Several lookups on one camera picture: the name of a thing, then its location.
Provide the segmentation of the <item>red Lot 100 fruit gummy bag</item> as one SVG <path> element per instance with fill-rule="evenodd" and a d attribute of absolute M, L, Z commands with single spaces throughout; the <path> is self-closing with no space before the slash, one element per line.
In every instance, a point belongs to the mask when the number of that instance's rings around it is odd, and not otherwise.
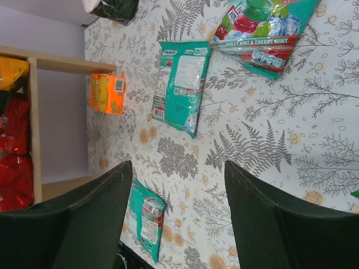
<path fill-rule="evenodd" d="M 30 123 L 30 101 L 25 94 L 15 93 L 1 116 L 1 151 L 27 154 Z"/>

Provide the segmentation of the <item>orange Lot 100 mango gummy bag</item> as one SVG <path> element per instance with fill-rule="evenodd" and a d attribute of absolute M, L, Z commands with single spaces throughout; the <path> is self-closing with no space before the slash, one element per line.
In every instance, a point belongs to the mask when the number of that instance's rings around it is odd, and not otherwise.
<path fill-rule="evenodd" d="M 26 84 L 28 73 L 27 61 L 1 56 L 1 90 L 18 91 Z"/>

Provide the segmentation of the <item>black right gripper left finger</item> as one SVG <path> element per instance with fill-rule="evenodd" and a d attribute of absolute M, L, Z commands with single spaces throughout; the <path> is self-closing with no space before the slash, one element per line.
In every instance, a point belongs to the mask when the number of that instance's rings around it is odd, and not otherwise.
<path fill-rule="evenodd" d="M 124 161 L 58 197 L 1 213 L 1 268 L 113 268 L 131 184 Z"/>

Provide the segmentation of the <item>small orange candy bag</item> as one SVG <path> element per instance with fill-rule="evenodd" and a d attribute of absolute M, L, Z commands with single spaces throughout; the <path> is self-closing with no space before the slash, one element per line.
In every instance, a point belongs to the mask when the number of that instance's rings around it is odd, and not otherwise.
<path fill-rule="evenodd" d="M 107 74 L 91 75 L 89 105 L 100 112 L 121 115 L 126 79 Z"/>

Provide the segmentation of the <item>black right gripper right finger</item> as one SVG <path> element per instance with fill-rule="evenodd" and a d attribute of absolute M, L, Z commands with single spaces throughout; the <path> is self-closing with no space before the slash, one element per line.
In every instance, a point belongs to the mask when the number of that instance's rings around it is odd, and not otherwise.
<path fill-rule="evenodd" d="M 225 188 L 241 268 L 358 268 L 358 215 L 266 183 L 232 161 Z"/>

